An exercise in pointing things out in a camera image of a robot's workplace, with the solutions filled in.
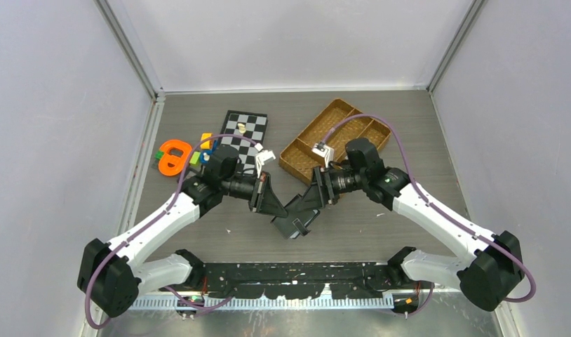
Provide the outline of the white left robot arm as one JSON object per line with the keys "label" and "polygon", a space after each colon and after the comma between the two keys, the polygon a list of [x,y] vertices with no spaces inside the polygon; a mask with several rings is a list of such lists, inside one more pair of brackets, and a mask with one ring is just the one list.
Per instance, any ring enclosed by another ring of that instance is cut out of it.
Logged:
{"label": "white left robot arm", "polygon": [[141,295],[165,286],[188,291],[203,286],[204,263],[186,249],[149,261],[163,243],[187,225],[200,220],[223,198],[247,201],[254,213],[285,218],[285,207],[271,188],[271,176],[262,167],[275,158],[271,150],[254,146],[255,171],[237,170],[239,153],[219,146],[201,171],[193,171],[170,198],[135,227],[103,242],[94,239],[83,252],[78,287],[86,295],[86,311],[97,305],[108,317],[122,315]]}

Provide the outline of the black leather card holder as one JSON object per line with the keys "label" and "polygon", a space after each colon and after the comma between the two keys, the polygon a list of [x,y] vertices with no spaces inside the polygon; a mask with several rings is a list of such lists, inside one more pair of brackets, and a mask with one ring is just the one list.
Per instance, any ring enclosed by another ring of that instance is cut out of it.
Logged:
{"label": "black leather card holder", "polygon": [[271,224],[284,239],[296,239],[299,236],[306,236],[310,233],[309,226],[321,214],[319,210],[297,211],[285,209],[286,217],[274,217]]}

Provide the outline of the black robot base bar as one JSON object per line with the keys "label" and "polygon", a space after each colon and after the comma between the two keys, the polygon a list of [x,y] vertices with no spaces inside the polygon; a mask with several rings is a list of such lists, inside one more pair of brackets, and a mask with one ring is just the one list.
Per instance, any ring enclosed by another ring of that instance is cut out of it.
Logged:
{"label": "black robot base bar", "polygon": [[412,281],[386,263],[206,263],[193,281],[172,284],[176,291],[204,292],[211,298],[271,300],[318,298],[329,289],[337,300],[379,298],[385,291],[427,290],[431,283]]}

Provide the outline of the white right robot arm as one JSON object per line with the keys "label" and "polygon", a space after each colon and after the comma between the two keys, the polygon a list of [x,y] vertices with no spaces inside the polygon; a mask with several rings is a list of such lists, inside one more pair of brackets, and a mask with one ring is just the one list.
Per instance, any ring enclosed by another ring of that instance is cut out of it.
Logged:
{"label": "white right robot arm", "polygon": [[457,289],[476,307],[492,312],[526,277],[518,238],[508,231],[487,230],[462,217],[430,195],[400,168],[386,166],[367,138],[345,145],[347,158],[337,163],[324,142],[314,155],[324,160],[312,169],[311,182],[297,210],[319,210],[341,195],[362,191],[371,201],[418,224],[449,248],[452,256],[406,246],[387,261],[389,281],[406,288],[414,281]]}

